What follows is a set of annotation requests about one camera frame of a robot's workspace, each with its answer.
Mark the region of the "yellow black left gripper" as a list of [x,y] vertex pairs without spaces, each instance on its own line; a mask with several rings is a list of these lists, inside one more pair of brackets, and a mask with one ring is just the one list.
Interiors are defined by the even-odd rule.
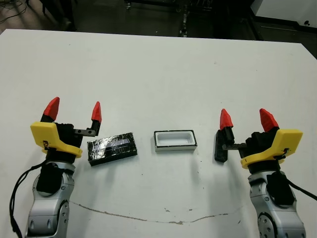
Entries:
[[45,108],[40,122],[31,125],[35,143],[46,153],[46,160],[74,163],[82,156],[84,136],[95,137],[101,126],[101,105],[97,101],[92,112],[92,125],[87,129],[75,129],[69,123],[55,123],[60,98],[53,98]]

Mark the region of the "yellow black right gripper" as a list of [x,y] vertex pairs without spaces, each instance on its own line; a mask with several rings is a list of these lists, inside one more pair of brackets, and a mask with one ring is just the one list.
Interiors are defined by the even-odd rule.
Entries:
[[242,168],[252,174],[260,170],[279,170],[279,164],[296,152],[303,136],[298,129],[279,129],[273,114],[264,108],[260,109],[260,119],[264,132],[253,132],[244,143],[235,144],[231,117],[226,109],[220,114],[220,137],[225,157],[228,150],[239,151]]

